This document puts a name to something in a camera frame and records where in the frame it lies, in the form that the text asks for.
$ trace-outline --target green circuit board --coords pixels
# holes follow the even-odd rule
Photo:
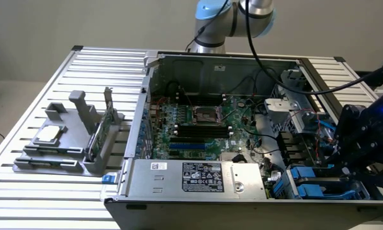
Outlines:
[[[154,122],[154,159],[194,159],[194,160],[216,160],[222,152],[238,152],[239,148],[247,150],[247,140],[254,144],[258,137],[250,135],[244,128],[256,133],[255,126],[244,125],[240,121],[242,114],[250,120],[251,109],[247,107],[239,108],[238,102],[244,102],[244,99],[232,97],[216,108],[219,119],[215,123],[205,122],[205,118],[199,117],[201,122],[195,121],[195,113],[190,105],[178,105],[175,103],[162,103],[158,120]],[[214,110],[213,106],[198,106],[202,110]],[[230,131],[234,133],[228,138],[205,138],[205,149],[175,149],[177,156],[170,155],[173,149],[170,146],[170,138],[175,137],[174,129],[175,124],[182,125],[206,125],[206,126],[230,126]]]

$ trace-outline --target capacitor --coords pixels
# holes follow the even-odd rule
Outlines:
[[[244,107],[244,103],[243,102],[238,102],[236,106],[238,106],[238,108],[243,108]]]

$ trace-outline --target blue clip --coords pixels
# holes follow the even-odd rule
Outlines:
[[[103,175],[102,176],[102,184],[114,184],[114,176]]]

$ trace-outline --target robotic arm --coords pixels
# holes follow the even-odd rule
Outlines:
[[[224,53],[224,37],[246,36],[244,1],[199,0],[195,10],[197,36],[189,52]],[[274,4],[272,0],[248,1],[250,30],[252,37],[258,37],[264,35],[272,27]]]

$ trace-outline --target white label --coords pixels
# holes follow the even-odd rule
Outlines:
[[[155,162],[150,164],[150,170],[166,170],[167,163],[166,162]]]
[[[224,66],[214,66],[214,71],[224,71]]]

